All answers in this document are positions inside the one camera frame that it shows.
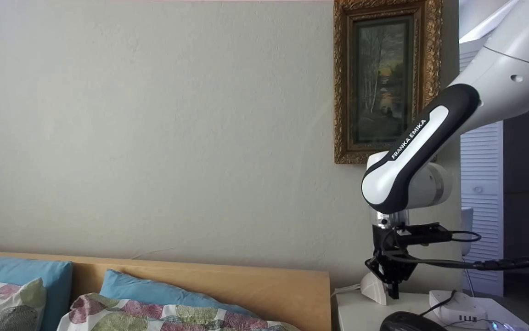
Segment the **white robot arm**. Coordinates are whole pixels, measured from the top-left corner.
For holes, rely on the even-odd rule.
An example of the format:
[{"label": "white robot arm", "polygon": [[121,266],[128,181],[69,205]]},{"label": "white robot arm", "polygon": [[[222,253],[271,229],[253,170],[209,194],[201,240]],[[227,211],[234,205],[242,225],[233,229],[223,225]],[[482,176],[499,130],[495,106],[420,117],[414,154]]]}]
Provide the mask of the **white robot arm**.
[{"label": "white robot arm", "polygon": [[425,106],[424,115],[396,146],[369,157],[361,194],[378,211],[378,220],[372,233],[374,257],[367,264],[385,284],[394,284],[394,295],[396,282],[405,279],[414,264],[400,271],[400,264],[383,257],[385,246],[405,247],[402,242],[391,242],[391,233],[407,229],[405,209],[433,205],[449,190],[444,168],[429,161],[433,154],[460,131],[526,109],[529,0],[521,0],[468,67]]}]

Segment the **framed painting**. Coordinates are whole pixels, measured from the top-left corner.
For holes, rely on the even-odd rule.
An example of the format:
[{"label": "framed painting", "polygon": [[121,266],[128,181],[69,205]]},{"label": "framed painting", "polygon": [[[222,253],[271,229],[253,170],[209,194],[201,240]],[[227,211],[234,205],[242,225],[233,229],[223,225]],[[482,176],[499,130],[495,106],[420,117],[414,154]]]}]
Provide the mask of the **framed painting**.
[{"label": "framed painting", "polygon": [[438,91],[440,0],[334,0],[335,163],[389,148]]}]

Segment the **table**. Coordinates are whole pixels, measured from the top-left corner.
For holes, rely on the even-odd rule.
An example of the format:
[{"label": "table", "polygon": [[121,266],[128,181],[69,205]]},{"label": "table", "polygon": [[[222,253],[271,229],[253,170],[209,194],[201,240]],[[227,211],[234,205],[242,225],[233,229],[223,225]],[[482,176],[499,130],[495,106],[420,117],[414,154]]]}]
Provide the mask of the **table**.
[{"label": "table", "polygon": [[[424,312],[429,306],[427,293],[400,291],[389,304],[378,304],[357,290],[335,293],[339,331],[378,331],[381,319],[394,310]],[[477,304],[486,308],[488,317],[510,323],[515,331],[529,331],[529,325],[501,306],[492,297],[477,297]],[[466,331],[468,326],[446,326],[449,331]]]}]

